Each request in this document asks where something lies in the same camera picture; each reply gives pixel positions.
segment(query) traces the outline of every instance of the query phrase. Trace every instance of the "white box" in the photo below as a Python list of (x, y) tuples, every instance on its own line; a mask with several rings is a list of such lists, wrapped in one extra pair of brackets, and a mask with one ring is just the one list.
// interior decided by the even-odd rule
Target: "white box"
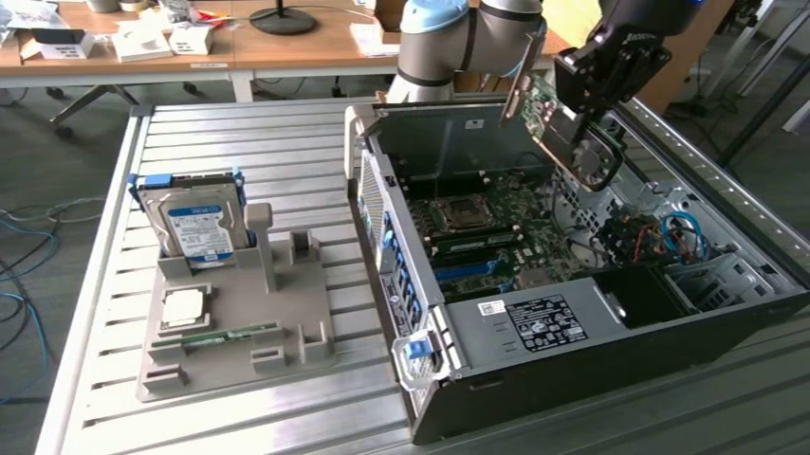
[(111, 35), (111, 45), (119, 63), (159, 59), (174, 55), (158, 30), (118, 31)]
[(212, 26), (177, 27), (167, 37), (167, 45), (178, 55), (208, 55), (212, 42)]
[(85, 36), (75, 45), (43, 45), (38, 43), (38, 52), (46, 60), (85, 59), (89, 57), (93, 44), (91, 33), (86, 31)]

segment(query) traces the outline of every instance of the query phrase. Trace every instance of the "wooden desk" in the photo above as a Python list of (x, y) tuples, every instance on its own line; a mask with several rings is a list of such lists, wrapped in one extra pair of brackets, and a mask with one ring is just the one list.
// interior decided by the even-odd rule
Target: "wooden desk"
[[(294, 0), (294, 5), (324, 5), (322, 0)], [(350, 0), (332, 0), (330, 6), (369, 13), (354, 6)], [(266, 8), (265, 0), (233, 1), (233, 15), (248, 17)], [(237, 68), (284, 68), (322, 66), (396, 66), (394, 57), (365, 58), (356, 49), (349, 24), (369, 24), (370, 19), (336, 9), (301, 9), (318, 22), (313, 32), (298, 36), (273, 36), (260, 32), (249, 24), (233, 32)], [(561, 38), (548, 32), (541, 60), (549, 62), (552, 56), (568, 45)]]
[[(198, 9), (230, 14), (230, 2), (193, 2), (193, 5)], [(117, 31), (115, 22), (133, 21), (137, 18), (137, 14), (133, 12), (93, 13), (83, 3), (61, 3), (59, 15), (63, 22), (73, 28), (81, 28), (93, 33), (114, 33)], [(22, 32), (19, 43), (25, 43), (29, 38), (30, 34)], [(0, 76), (170, 72), (206, 69), (210, 64), (218, 64), (224, 68), (233, 65), (233, 32), (224, 27), (213, 31), (213, 46), (208, 55), (176, 55), (162, 59), (119, 63), (111, 43), (95, 43), (87, 59), (45, 60), (37, 54), (17, 67), (6, 67), (0, 61)]]
[[(296, 5), (322, 5), (322, 0), (296, 0)], [(266, 0), (200, 1), (198, 9), (246, 18), (270, 6)], [(328, 5), (368, 13), (352, 0), (330, 0)], [(35, 55), (19, 62), (13, 46), (0, 48), (0, 88), (94, 85), (111, 83), (193, 82), (226, 80), (233, 84), (236, 101), (252, 101), (253, 78), (393, 74), (396, 58), (365, 58), (356, 49), (350, 23), (370, 19), (336, 9), (304, 9), (318, 20), (318, 27), (298, 36), (274, 36), (257, 31), (246, 22), (233, 31), (213, 32), (206, 56), (173, 56), (121, 64), (111, 44), (95, 44), (85, 60), (43, 60)], [(73, 28), (113, 33), (114, 22), (133, 20), (135, 14), (93, 13), (83, 3), (61, 3), (59, 13)], [(19, 33), (19, 43), (30, 35)], [(552, 55), (566, 47), (549, 31), (537, 67), (549, 68)]]

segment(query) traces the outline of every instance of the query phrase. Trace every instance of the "pcie slot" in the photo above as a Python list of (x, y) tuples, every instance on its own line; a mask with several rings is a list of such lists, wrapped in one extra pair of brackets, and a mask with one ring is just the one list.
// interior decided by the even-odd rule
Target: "pcie slot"
[(433, 276), (438, 282), (458, 280), (461, 278), (469, 278), (474, 276), (488, 276), (494, 273), (494, 268), (497, 267), (497, 264), (500, 262), (500, 259), (494, 259), (492, 261), (486, 261), (482, 264), (472, 264), (461, 267), (434, 270)]

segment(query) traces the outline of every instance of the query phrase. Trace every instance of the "hard drive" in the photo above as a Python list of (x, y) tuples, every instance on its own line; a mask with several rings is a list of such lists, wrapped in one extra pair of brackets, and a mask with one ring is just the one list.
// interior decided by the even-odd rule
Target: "hard drive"
[(129, 193), (149, 218), (162, 257), (185, 257), (190, 268), (221, 265), (233, 251), (253, 245), (244, 225), (241, 172), (146, 175)]

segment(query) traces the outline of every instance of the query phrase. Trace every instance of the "black sticker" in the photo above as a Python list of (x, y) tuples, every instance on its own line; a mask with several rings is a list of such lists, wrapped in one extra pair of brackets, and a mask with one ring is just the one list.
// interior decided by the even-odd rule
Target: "black sticker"
[(380, 274), (381, 291), (390, 308), (390, 318), (393, 319), (393, 325), (397, 330), (397, 337), (409, 335), (409, 327), (406, 326), (406, 313), (402, 309), (402, 298), (398, 296), (396, 286), (393, 285), (393, 278), (389, 274)]
[(587, 339), (568, 303), (558, 294), (506, 305), (505, 311), (522, 345), (533, 353)]

